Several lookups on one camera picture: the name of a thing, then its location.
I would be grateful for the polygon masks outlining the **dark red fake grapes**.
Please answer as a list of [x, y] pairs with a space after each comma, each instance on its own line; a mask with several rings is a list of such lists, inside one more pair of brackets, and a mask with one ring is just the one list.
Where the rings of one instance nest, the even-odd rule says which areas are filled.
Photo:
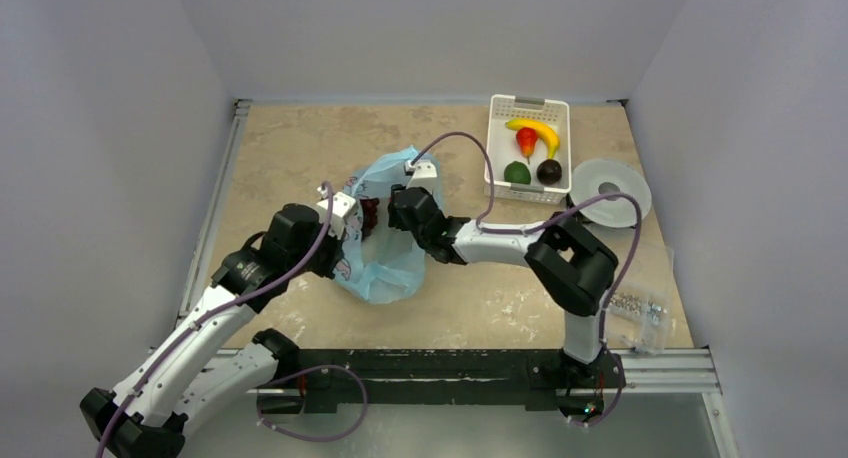
[[378, 198], [362, 199], [359, 201], [359, 207], [363, 214], [361, 220], [362, 240], [367, 239], [378, 224], [379, 205], [380, 200]]

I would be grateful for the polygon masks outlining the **blue printed plastic bag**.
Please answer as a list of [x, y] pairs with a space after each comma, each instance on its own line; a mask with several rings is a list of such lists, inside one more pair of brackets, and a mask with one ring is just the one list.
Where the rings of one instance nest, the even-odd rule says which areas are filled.
[[369, 234], [363, 208], [346, 219], [342, 259], [334, 270], [334, 282], [366, 303], [383, 305], [409, 298], [424, 282], [427, 254], [410, 233], [388, 226], [391, 187], [409, 181], [405, 165], [418, 154], [412, 146], [385, 154], [353, 172], [341, 188], [359, 202], [378, 201], [377, 223]]

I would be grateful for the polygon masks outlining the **green fake avocado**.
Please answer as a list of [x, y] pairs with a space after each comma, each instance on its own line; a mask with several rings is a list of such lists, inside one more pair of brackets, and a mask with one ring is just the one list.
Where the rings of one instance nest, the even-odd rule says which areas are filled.
[[505, 166], [503, 180], [512, 184], [530, 185], [532, 174], [525, 163], [513, 161]]

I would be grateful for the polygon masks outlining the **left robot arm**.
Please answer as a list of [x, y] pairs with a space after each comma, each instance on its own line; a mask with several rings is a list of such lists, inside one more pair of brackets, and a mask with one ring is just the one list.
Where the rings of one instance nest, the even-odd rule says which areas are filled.
[[146, 361], [110, 389], [93, 388], [80, 403], [98, 442], [96, 456], [176, 457], [210, 414], [248, 388], [284, 387], [297, 377], [297, 347], [278, 332], [221, 367], [204, 367], [291, 279], [332, 277], [342, 257], [353, 198], [337, 193], [316, 206], [287, 204], [268, 229], [228, 254], [193, 310]]

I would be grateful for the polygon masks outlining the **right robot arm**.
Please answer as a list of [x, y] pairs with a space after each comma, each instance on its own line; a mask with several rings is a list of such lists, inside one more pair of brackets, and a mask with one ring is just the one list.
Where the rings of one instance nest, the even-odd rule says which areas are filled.
[[529, 268], [564, 311], [564, 377], [584, 385], [599, 374], [605, 348], [602, 304], [616, 284], [619, 260], [569, 211], [546, 222], [489, 225], [445, 215], [425, 188], [395, 185], [388, 213], [389, 226], [410, 233], [437, 262]]

